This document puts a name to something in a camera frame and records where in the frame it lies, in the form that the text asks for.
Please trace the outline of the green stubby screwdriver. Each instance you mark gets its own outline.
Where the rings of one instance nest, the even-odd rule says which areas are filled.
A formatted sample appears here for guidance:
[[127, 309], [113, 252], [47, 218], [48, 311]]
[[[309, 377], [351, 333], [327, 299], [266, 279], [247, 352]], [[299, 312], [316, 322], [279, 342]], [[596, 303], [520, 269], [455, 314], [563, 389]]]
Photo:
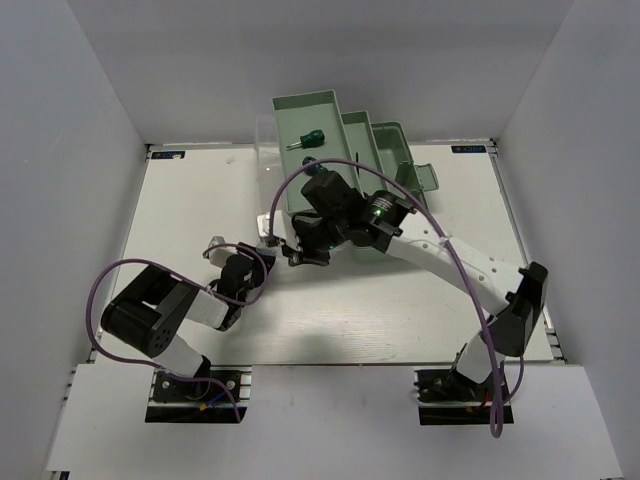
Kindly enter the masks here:
[[320, 129], [312, 130], [299, 137], [297, 142], [293, 142], [286, 146], [287, 150], [309, 149], [322, 146], [325, 142], [325, 134]]
[[326, 170], [323, 164], [316, 164], [316, 161], [317, 159], [312, 156], [306, 156], [303, 158], [302, 165], [304, 166], [304, 173], [307, 176], [313, 177]]

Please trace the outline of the green plastic toolbox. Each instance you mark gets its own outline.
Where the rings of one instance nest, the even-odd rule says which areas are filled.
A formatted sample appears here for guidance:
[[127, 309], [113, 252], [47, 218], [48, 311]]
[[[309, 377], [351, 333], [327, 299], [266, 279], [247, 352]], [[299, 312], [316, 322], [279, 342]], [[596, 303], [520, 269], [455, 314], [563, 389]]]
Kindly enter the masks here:
[[[430, 164], [414, 163], [400, 123], [373, 123], [365, 111], [342, 113], [332, 90], [275, 97], [272, 116], [256, 120], [254, 151], [258, 169], [260, 212], [267, 214], [285, 178], [306, 156], [343, 158], [374, 168], [410, 191], [421, 202], [439, 188]], [[315, 129], [325, 134], [322, 146], [287, 150], [286, 146]]]

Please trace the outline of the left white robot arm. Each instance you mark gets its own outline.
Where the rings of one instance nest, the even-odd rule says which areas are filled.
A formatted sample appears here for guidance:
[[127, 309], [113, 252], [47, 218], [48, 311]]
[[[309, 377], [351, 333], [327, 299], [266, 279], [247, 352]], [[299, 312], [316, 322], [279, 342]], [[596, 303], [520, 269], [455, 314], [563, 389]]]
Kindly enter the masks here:
[[107, 305], [100, 327], [144, 356], [143, 362], [177, 375], [177, 387], [199, 399], [211, 387], [211, 362], [179, 336], [184, 321], [219, 332], [229, 330], [254, 304], [276, 262], [268, 249], [231, 244], [215, 237], [203, 258], [219, 277], [197, 284], [177, 272], [148, 263]]

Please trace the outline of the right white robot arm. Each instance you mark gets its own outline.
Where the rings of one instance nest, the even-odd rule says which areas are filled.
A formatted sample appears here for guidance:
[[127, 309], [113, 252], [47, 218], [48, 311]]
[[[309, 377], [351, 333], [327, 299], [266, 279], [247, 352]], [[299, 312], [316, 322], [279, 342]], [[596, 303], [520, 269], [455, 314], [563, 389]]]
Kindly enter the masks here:
[[301, 190], [309, 213], [272, 212], [264, 225], [291, 265], [325, 266], [333, 248], [349, 242], [407, 261], [469, 294], [487, 321], [464, 347], [451, 374], [453, 390], [472, 399], [494, 365], [524, 354], [546, 295], [547, 269], [498, 261], [437, 232], [416, 206], [392, 192], [365, 196], [334, 171], [309, 178]]

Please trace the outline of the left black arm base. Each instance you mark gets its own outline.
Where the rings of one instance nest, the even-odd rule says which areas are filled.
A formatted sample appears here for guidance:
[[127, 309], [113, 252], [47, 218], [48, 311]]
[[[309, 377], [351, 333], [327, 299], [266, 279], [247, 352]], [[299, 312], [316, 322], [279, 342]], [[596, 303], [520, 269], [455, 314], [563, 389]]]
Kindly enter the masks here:
[[210, 376], [230, 391], [237, 409], [216, 383], [193, 384], [157, 371], [152, 377], [145, 422], [176, 424], [238, 424], [249, 406], [250, 367], [212, 369]]

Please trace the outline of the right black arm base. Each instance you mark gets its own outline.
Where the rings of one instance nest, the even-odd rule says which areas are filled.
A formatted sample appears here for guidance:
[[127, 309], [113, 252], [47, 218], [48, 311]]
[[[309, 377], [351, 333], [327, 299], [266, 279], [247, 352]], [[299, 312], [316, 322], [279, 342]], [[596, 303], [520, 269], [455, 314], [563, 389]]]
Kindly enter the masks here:
[[476, 384], [451, 373], [450, 368], [415, 371], [420, 425], [489, 425], [495, 390], [492, 377]]

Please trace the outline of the left blue corner label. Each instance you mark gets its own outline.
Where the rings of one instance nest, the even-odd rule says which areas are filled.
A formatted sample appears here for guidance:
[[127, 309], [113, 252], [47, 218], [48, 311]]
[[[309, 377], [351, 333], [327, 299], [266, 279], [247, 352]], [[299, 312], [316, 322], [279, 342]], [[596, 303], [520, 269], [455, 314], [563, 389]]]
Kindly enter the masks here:
[[151, 158], [154, 160], [183, 159], [185, 155], [185, 151], [156, 151], [151, 153]]

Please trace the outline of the blue corner label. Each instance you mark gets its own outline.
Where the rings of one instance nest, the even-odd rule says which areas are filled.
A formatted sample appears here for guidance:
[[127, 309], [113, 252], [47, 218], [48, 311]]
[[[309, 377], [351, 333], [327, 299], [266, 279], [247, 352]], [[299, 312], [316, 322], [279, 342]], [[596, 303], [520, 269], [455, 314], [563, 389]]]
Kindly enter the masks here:
[[483, 154], [487, 152], [484, 145], [452, 145], [451, 150], [454, 154]]
[[156, 151], [151, 153], [151, 158], [154, 160], [183, 159], [185, 155], [185, 151]]

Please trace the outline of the right blue corner label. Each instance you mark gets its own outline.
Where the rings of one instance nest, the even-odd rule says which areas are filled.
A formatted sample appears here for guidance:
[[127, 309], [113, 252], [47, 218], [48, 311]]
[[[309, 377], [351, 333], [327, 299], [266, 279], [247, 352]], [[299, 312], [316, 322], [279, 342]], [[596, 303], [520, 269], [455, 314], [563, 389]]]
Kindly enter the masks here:
[[484, 145], [452, 145], [451, 150], [454, 154], [483, 154], [487, 152]]

